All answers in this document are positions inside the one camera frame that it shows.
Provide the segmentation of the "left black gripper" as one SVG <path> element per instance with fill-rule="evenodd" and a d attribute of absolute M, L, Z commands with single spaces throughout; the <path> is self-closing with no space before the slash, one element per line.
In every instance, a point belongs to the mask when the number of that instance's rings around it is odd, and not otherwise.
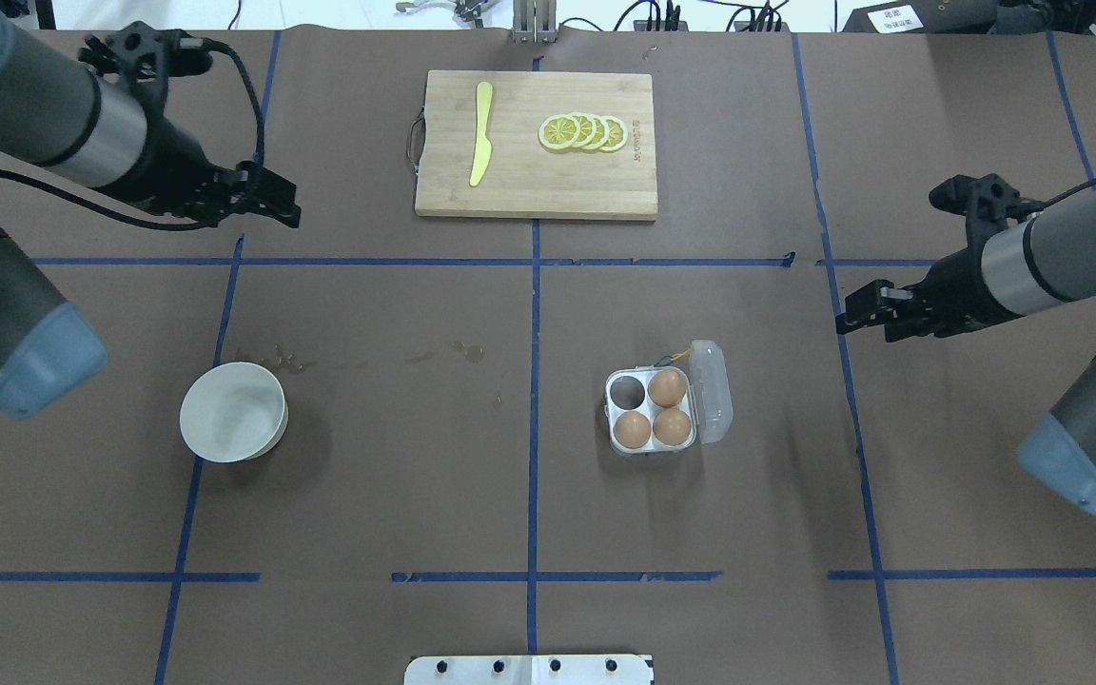
<path fill-rule="evenodd" d="M 129 173 L 130 206 L 175 217 L 190 229 L 216 228 L 227 217 L 255 214 L 299 229 L 302 209 L 296 184 L 274 170 L 248 162 L 248 196 L 239 170 L 212 164 L 191 134 L 169 119 L 155 119 L 138 164 Z"/>

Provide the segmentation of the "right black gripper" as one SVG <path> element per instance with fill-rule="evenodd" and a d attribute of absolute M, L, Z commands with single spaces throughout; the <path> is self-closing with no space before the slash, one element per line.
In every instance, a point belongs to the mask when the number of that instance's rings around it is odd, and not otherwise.
<path fill-rule="evenodd" d="M 900 342 L 913 336 L 955 336 L 1001 323 L 1001 306 L 987 292 L 973 250 L 944 256 L 925 278 L 904 290 L 910 293 L 904 306 L 902 290 L 888 279 L 874 279 L 852 292 L 845 311 L 835 317 L 836 333 L 895 326 Z"/>

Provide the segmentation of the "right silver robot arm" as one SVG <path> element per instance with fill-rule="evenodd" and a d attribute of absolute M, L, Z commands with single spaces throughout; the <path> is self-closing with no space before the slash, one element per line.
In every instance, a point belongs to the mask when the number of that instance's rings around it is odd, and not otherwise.
<path fill-rule="evenodd" d="M 850 292 L 835 318 L 841 334 L 877 328 L 891 343 L 952 339 L 1060 308 L 1085 313 L 1096 301 L 1096 178 L 1038 199 L 1001 175 L 954 175 L 928 199 L 961 218 L 963 247 L 917 282 L 874 279 Z M 1017 460 L 1096 516 L 1096 334 L 1085 343 L 1083 369 L 1021 439 Z"/>

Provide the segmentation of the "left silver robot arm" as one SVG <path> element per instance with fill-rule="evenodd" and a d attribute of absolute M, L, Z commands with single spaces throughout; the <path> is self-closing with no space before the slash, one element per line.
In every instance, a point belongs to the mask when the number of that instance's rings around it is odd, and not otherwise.
<path fill-rule="evenodd" d="M 208 73 L 219 56 L 255 122 L 252 155 L 231 167 L 165 113 L 171 82 Z M 136 21 L 66 56 L 0 12 L 0 184 L 148 230 L 216 228 L 238 214 L 297 228 L 295 184 L 269 168 L 265 142 L 255 82 L 222 39 Z M 94 326 L 0 221 L 0 415 L 38 415 L 106 363 Z"/>

